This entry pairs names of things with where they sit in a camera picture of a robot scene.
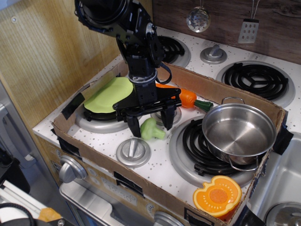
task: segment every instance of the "cardboard box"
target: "cardboard box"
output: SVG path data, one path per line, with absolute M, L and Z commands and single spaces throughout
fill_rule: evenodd
M 173 65 L 168 66 L 173 73 L 172 82 L 179 85 L 181 88 L 191 90 L 197 93 L 199 96 L 218 104 L 220 104 L 222 99 L 225 97 L 242 98 L 247 105 L 254 106 L 266 113 L 274 122 L 277 131 L 280 130 L 282 121 L 285 118 L 285 111 L 283 108 L 275 105 L 271 101 L 186 69 Z M 122 181 L 123 186 L 131 189 L 137 189 L 136 192 L 140 193 L 141 199 L 147 197 L 149 200 L 152 200 L 163 207 L 163 209 L 165 209 L 167 212 L 172 213 L 173 216 L 176 216 L 177 218 L 180 217 L 180 221 L 184 225 L 189 226 L 188 222 L 194 222 L 195 225 L 233 225 L 238 219 L 240 212 L 243 211 L 248 199 L 252 195 L 252 191 L 255 189 L 257 179 L 261 174 L 266 160 L 268 159 L 269 153 L 265 155 L 261 164 L 259 165 L 255 177 L 244 196 L 244 200 L 237 207 L 235 214 L 231 215 L 230 218 L 225 219 L 225 221 L 222 221 L 208 215 L 207 213 L 197 210 L 195 207 L 187 204 L 177 197 L 172 196 L 162 188 L 151 183 L 146 178 L 142 178 L 132 169 L 128 169 L 119 162 L 100 152 L 97 152 L 93 148 L 68 135 L 70 127 L 75 123 L 75 110 L 113 77 L 119 73 L 121 76 L 126 76 L 127 71 L 127 65 L 124 62 L 119 63 L 99 80 L 83 87 L 78 92 L 75 98 L 64 108 L 62 113 L 60 113 L 60 115 L 53 122 L 55 133 L 59 137 L 60 141 L 63 141 L 66 146 L 69 146 L 74 150 L 78 161 L 80 161 L 82 158 L 89 159 L 100 168 L 103 168 L 110 174 L 114 175 L 114 179 L 116 181 Z M 160 79 L 165 80 L 168 78 L 168 76 L 169 74 L 164 69 L 158 69 L 158 77 Z

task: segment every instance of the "white countertop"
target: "white countertop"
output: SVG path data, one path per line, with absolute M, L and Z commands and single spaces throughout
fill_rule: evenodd
M 209 65 L 201 61 L 200 52 L 208 47 L 212 47 L 215 42 L 208 40 L 192 37 L 186 34 L 181 34 L 178 32 L 170 31 L 167 29 L 158 28 L 159 35 L 165 35 L 174 37 L 182 42 L 184 42 L 191 51 L 191 61 L 186 67 L 188 70 L 195 71 L 204 76 L 216 78 L 218 72 L 228 66 L 229 64 L 244 61 L 244 60 L 254 60 L 261 61 L 271 65 L 274 65 L 281 70 L 285 71 L 293 80 L 296 96 L 294 100 L 290 103 L 289 106 L 285 107 L 285 110 L 289 112 L 287 118 L 287 128 L 291 132 L 301 132 L 301 79 L 299 78 L 299 73 L 301 72 L 301 65 L 286 62 L 283 60 L 275 59 L 272 57 L 256 54 L 253 52 L 241 50 L 238 48 L 220 45 L 220 48 L 223 49 L 227 55 L 228 59 L 219 65 Z M 109 71 L 113 66 L 122 61 L 121 56 L 113 60 L 109 65 L 107 65 L 102 71 L 100 71 L 91 81 L 99 78 L 101 75 Z M 52 125 L 51 122 L 54 121 L 54 118 L 61 112 L 61 110 L 66 106 L 66 104 L 72 99 L 70 97 L 65 101 L 60 107 L 55 109 L 48 117 L 42 120 L 36 127 L 33 128 L 33 131 L 36 135 L 44 138 L 48 142 L 59 147 L 56 136 L 51 132 Z M 193 206 L 192 194 L 197 189 L 196 186 L 193 186 L 186 182 L 184 179 L 179 176 L 179 174 L 174 170 L 171 162 L 169 160 L 168 154 L 168 141 L 170 140 L 173 131 L 184 121 L 204 115 L 203 112 L 198 111 L 197 109 L 185 109 L 182 108 L 182 119 L 176 123 L 173 128 L 166 132 L 166 138 L 164 140 L 152 139 L 148 143 L 152 147 L 151 158 L 143 166 L 133 169 L 140 176 L 148 179 L 150 182 L 154 183 L 158 187 L 163 188 L 168 191 L 170 194 L 182 199 L 183 201 L 189 203 Z M 144 120 L 149 118 L 149 116 L 143 116 L 139 122 L 140 125 Z M 109 156 L 112 159 L 117 160 L 116 150 L 124 140 L 133 138 L 133 135 L 129 129 L 124 129 L 120 132 L 110 133 L 110 134 L 96 134 L 83 130 L 77 125 L 73 125 L 68 132 L 69 135 L 74 138 L 82 141 L 83 143 L 94 148 L 98 152 Z

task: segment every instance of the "toy orange slice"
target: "toy orange slice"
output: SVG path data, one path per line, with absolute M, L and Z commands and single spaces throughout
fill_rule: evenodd
M 211 183 L 203 183 L 204 188 L 193 194 L 197 209 L 214 217 L 221 217 L 233 210 L 241 199 L 240 186 L 230 177 L 215 176 Z

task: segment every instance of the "metal pot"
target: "metal pot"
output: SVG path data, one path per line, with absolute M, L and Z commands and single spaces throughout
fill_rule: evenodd
M 204 117 L 202 129 L 209 151 L 240 171 L 258 168 L 258 158 L 272 148 L 277 132 L 271 119 L 259 109 L 243 104 L 222 104 Z M 257 162 L 254 169 L 240 169 L 236 165 Z

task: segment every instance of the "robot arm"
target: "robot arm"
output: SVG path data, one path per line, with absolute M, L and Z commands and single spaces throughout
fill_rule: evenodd
M 128 64 L 133 93 L 116 103 L 117 120 L 127 122 L 140 137 L 137 117 L 161 112 L 167 129 L 173 125 L 174 111 L 181 105 L 179 89 L 157 88 L 157 70 L 165 56 L 150 15 L 137 0 L 75 0 L 79 21 L 90 30 L 115 37 Z

